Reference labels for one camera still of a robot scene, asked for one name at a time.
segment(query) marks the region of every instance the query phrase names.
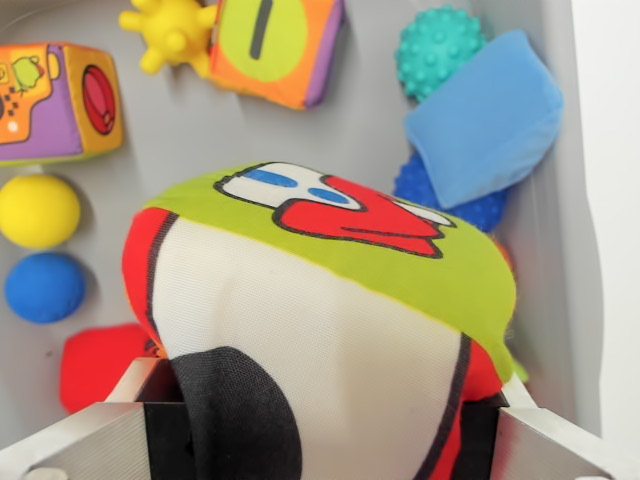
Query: soft cube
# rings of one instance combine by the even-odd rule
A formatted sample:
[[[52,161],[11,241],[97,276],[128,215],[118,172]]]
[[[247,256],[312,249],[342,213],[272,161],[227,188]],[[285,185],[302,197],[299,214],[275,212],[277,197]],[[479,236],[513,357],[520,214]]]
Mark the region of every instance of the soft cube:
[[[342,0],[226,0],[211,49],[224,88],[304,110],[325,93]]]
[[[108,53],[69,43],[0,46],[0,166],[82,160],[121,143]]]

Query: teal spiky ball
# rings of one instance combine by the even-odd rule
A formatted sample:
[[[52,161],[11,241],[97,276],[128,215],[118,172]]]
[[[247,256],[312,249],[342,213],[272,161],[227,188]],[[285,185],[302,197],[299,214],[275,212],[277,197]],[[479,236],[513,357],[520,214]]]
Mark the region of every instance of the teal spiky ball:
[[[486,43],[480,20],[451,5],[419,12],[402,31],[397,76],[408,97],[425,100]]]

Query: plush toy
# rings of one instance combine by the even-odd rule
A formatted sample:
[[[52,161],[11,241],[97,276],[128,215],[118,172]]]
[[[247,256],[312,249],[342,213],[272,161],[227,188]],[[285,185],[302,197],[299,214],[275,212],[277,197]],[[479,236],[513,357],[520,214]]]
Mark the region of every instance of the plush toy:
[[[51,248],[73,235],[80,201],[73,189],[51,175],[21,175],[0,190],[0,231],[25,248]]]
[[[67,255],[47,252],[20,260],[4,285],[11,309],[33,323],[53,323],[72,315],[84,301],[82,267]]]
[[[325,92],[343,0],[225,0],[211,49],[214,81],[297,110]]]
[[[104,402],[131,362],[154,352],[155,344],[137,323],[77,333],[64,344],[60,402],[69,413]]]
[[[509,265],[509,268],[511,269],[511,271],[513,271],[514,270],[513,260],[511,260],[511,254],[509,253],[509,250],[507,250],[507,247],[502,245],[498,240],[494,240],[494,241],[496,242],[496,247],[498,247],[498,250],[500,250],[500,253],[502,253],[502,256],[504,257],[505,261]]]
[[[451,5],[419,12],[402,31],[396,75],[408,97],[425,100],[486,43],[480,20]]]
[[[68,43],[0,46],[0,166],[81,160],[121,143],[107,53]]]
[[[524,179],[555,140],[563,99],[519,30],[489,42],[405,119],[438,202],[453,208]]]
[[[515,284],[465,222],[308,168],[194,178],[136,215],[131,305],[199,478],[449,478],[463,402],[513,373]]]

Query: sensory ball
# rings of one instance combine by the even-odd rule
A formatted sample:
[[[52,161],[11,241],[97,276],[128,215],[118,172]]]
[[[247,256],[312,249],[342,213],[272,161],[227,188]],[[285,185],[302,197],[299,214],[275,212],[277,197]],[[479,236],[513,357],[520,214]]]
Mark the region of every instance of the sensory ball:
[[[451,5],[419,12],[400,35],[396,73],[405,94],[425,100],[486,43],[480,20]]]
[[[424,163],[417,153],[414,153],[400,170],[394,195],[418,205],[450,213],[485,233],[491,232],[500,223],[507,203],[507,190],[501,190],[451,209],[442,208]]]
[[[25,248],[51,248],[66,241],[80,221],[73,189],[50,175],[11,179],[0,190],[0,230]]]
[[[73,314],[85,297],[80,265],[67,255],[37,253],[20,260],[4,285],[11,309],[33,323],[53,323]]]

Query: red fabric toy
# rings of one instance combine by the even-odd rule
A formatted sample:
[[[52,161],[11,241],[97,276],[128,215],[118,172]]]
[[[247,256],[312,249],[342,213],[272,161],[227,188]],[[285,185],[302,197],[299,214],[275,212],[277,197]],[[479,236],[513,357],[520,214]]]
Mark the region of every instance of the red fabric toy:
[[[135,358],[153,357],[156,350],[149,335],[136,323],[91,328],[74,335],[62,354],[62,405],[75,413],[103,402]]]

